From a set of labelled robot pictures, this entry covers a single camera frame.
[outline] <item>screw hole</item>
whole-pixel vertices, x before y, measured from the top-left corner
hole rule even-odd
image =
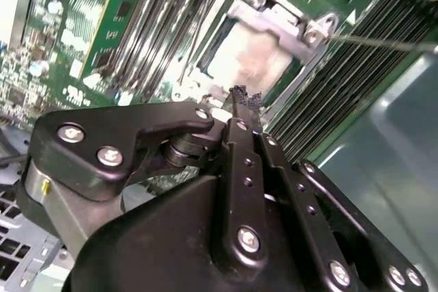
[[[254,161],[253,161],[253,160],[250,160],[250,159],[245,159],[245,164],[246,164],[248,167],[252,167],[252,166],[254,165]]]
[[[244,184],[247,187],[252,187],[253,186],[253,180],[251,178],[249,178],[249,177],[246,177],[245,181],[244,181]]]
[[[316,214],[315,208],[313,208],[310,205],[307,207],[307,212],[310,213],[311,215],[315,215]]]

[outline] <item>motherboard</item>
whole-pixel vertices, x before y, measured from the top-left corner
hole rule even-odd
[[[30,0],[21,43],[0,40],[1,115],[30,131],[59,109],[220,106],[233,84],[269,107],[336,54],[321,29],[350,34],[378,1]]]

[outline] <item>ram slot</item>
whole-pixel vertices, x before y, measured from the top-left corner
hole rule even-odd
[[[168,0],[138,0],[117,52],[109,64],[114,83],[123,84],[130,79],[132,72],[127,68],[134,60],[133,56],[136,56],[138,40],[146,31],[150,31],[151,25],[158,23],[157,16],[166,1]]]
[[[163,31],[164,42],[161,49],[157,52],[154,59],[145,62],[145,66],[141,69],[142,72],[148,72],[139,81],[139,90],[143,92],[143,100],[148,101],[156,89],[159,87],[164,73],[169,66],[170,61],[175,56],[182,46],[190,44],[189,39],[192,35],[189,34],[191,27],[200,24],[203,6],[206,0],[185,0],[184,6],[179,10],[175,10],[169,17],[169,24],[172,25],[171,32]]]

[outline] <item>black plastic part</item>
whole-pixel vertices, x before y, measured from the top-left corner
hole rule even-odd
[[[389,275],[389,266],[395,266],[401,269],[399,271],[406,281],[406,286],[400,288],[401,291],[419,291],[419,287],[405,274],[408,268],[417,274],[423,287],[427,286],[421,273],[321,170],[305,160],[297,163],[296,167],[311,183],[312,191],[325,209],[328,222],[338,239],[348,244],[349,262],[355,264],[357,273],[365,285],[378,285],[382,290],[389,290],[396,284]]]
[[[196,115],[202,105],[191,102],[132,105],[57,111],[35,123],[29,147],[39,170],[90,200],[109,200],[126,184],[147,178],[145,170],[161,143],[170,136],[205,133],[214,124]],[[64,125],[80,127],[82,142],[61,140],[57,131]],[[117,148],[123,162],[116,167],[100,163],[97,152],[104,146]]]
[[[218,184],[213,176],[182,183],[106,224],[79,253],[71,289],[63,291],[304,292],[278,206],[269,200],[260,200],[268,214],[269,266],[240,283],[216,268],[209,249]]]
[[[229,279],[254,280],[268,262],[268,228],[261,159],[254,152],[253,133],[232,118],[224,131],[221,184],[214,211],[211,256]],[[259,240],[256,252],[246,251],[237,240],[240,228],[249,228]]]
[[[295,222],[292,243],[300,246],[297,259],[300,273],[306,284],[315,291],[327,291],[333,287],[342,291],[366,291],[350,270],[321,208],[310,191],[308,180],[292,171],[279,144],[269,135],[258,135],[260,153],[263,154],[263,171],[276,182],[276,194],[282,207],[282,215]],[[340,263],[350,276],[347,287],[340,285],[330,271],[329,264]]]
[[[132,3],[129,1],[122,1],[120,7],[117,11],[117,17],[126,17],[129,13],[129,10],[132,7]]]

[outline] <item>black metal bracket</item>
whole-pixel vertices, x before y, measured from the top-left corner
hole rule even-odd
[[[213,125],[207,109],[191,102],[57,111],[37,120],[29,156],[47,176],[85,198],[104,201],[155,171],[149,166],[164,141],[186,133],[206,133]],[[77,127],[84,139],[64,141],[58,135],[64,126]],[[120,165],[98,161],[96,155],[105,146],[123,156]]]
[[[63,210],[92,213],[80,205],[114,206],[127,184],[187,165],[203,173],[123,215],[92,221],[63,291],[427,291],[420,272],[321,171],[308,161],[289,165],[261,132],[254,102],[233,89],[226,124],[194,103],[39,119],[18,189],[25,197],[17,200],[28,217],[32,203],[47,211],[62,237],[85,231],[72,210],[56,211],[67,194]],[[63,140],[66,125],[83,138]],[[97,153],[106,146],[123,160],[102,163]],[[61,225],[60,213],[77,229]]]

